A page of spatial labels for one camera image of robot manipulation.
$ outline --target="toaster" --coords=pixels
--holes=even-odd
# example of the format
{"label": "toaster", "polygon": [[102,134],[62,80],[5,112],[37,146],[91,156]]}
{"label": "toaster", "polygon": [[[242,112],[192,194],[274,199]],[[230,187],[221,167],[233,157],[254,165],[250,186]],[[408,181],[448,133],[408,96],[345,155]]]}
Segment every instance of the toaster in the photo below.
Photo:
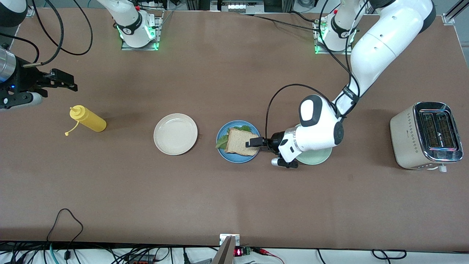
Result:
{"label": "toaster", "polygon": [[396,161],[410,170],[446,172],[447,163],[462,159],[461,138],[448,105],[418,102],[389,123]]}

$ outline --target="yellow squeeze bottle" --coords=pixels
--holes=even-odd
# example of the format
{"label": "yellow squeeze bottle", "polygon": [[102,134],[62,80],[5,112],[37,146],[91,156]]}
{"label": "yellow squeeze bottle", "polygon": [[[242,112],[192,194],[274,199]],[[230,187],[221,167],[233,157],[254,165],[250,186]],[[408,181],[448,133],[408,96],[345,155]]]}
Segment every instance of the yellow squeeze bottle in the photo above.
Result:
{"label": "yellow squeeze bottle", "polygon": [[106,121],[83,105],[70,107],[70,117],[76,120],[76,125],[70,131],[65,132],[66,136],[68,136],[68,133],[72,132],[79,123],[82,123],[95,132],[101,132],[106,128]]}

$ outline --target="blue plate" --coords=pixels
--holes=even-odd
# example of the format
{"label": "blue plate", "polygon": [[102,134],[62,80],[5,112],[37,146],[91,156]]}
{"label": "blue plate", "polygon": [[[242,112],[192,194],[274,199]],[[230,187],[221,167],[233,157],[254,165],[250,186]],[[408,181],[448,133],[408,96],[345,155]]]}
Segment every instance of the blue plate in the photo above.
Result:
{"label": "blue plate", "polygon": [[[217,140],[215,141],[215,144],[217,143],[217,141],[222,136],[227,134],[227,131],[228,131],[229,128],[232,128],[232,127],[235,127],[235,126],[241,127],[243,125],[249,126],[249,128],[251,129],[251,132],[253,134],[255,134],[257,136],[261,136],[261,134],[259,133],[257,128],[255,126],[253,126],[251,123],[243,121],[243,120],[234,120],[234,121],[226,123],[224,126],[221,127],[220,131],[218,131]],[[248,161],[252,160],[257,155],[257,153],[259,153],[259,152],[257,152],[256,155],[254,155],[254,156],[242,156],[242,155],[239,155],[237,153],[225,153],[225,151],[221,148],[218,149],[218,152],[220,153],[220,155],[224,159],[226,159],[229,162],[233,162],[233,163],[248,162]]]}

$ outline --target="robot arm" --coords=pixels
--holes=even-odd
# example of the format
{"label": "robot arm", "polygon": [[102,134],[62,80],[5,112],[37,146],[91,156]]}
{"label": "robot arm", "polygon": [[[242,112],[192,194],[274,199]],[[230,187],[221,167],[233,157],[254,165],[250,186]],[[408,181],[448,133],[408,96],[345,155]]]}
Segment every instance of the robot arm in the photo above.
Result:
{"label": "robot arm", "polygon": [[143,47],[156,37],[155,15],[144,10],[137,11],[134,4],[127,0],[97,1],[111,13],[121,38],[130,47]]}
{"label": "robot arm", "polygon": [[[0,0],[0,26],[19,25],[26,13],[26,0]],[[0,47],[0,111],[40,104],[47,97],[45,87],[78,90],[72,75],[58,69],[45,73],[23,67],[29,63]]]}
{"label": "robot arm", "polygon": [[[358,84],[351,79],[332,103],[319,95],[306,97],[299,107],[301,126],[275,133],[262,144],[251,140],[247,147],[267,146],[279,155],[272,160],[272,165],[296,168],[298,163],[294,159],[302,152],[331,148],[342,141],[342,115],[351,110],[389,64],[435,18],[432,0],[370,0],[370,3],[381,17],[351,53],[351,72]],[[345,48],[348,32],[356,27],[352,23],[363,4],[361,0],[342,0],[343,10],[338,10],[337,18],[333,14],[328,16],[328,29],[323,38],[332,50]]]}
{"label": "robot arm", "polygon": [[[130,47],[143,47],[155,38],[155,16],[140,10],[127,0],[97,0],[111,13],[122,39]],[[15,27],[27,13],[26,0],[0,0],[0,26]],[[58,69],[49,73],[0,47],[0,111],[38,105],[47,97],[45,87],[64,87],[77,91],[74,77]]]}

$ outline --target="brown table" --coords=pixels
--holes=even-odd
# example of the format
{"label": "brown table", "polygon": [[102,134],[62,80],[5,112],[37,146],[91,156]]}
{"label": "brown table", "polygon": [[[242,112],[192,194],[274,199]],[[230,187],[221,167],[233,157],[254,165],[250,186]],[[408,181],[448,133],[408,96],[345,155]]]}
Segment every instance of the brown table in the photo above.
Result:
{"label": "brown table", "polygon": [[[58,23],[40,10],[51,34]],[[85,50],[88,29],[77,9],[60,9],[64,47]],[[0,239],[44,240],[60,208],[85,226],[80,241],[216,245],[220,233],[263,247],[469,249],[468,159],[448,173],[401,169],[392,150],[389,120],[416,101],[452,108],[461,138],[469,140],[469,71],[454,28],[438,17],[379,77],[349,119],[345,139],[319,166],[286,170],[262,152],[232,164],[215,149],[228,121],[264,129],[265,110],[280,87],[304,83],[333,99],[347,82],[328,55],[314,54],[310,31],[252,16],[175,12],[157,52],[122,52],[106,10],[87,9],[94,30],[91,51],[61,52],[44,71],[75,76],[79,92],[49,89],[44,103],[0,116]],[[272,15],[307,26],[295,15]],[[362,34],[375,21],[366,16]],[[47,59],[55,46],[35,18],[19,36]],[[16,41],[25,59],[32,48]],[[291,87],[275,99],[269,134],[299,122],[298,104],[310,94]],[[94,133],[68,108],[83,104],[105,118]],[[184,113],[199,138],[181,156],[153,143],[156,123]],[[53,240],[79,230],[61,217]]]}

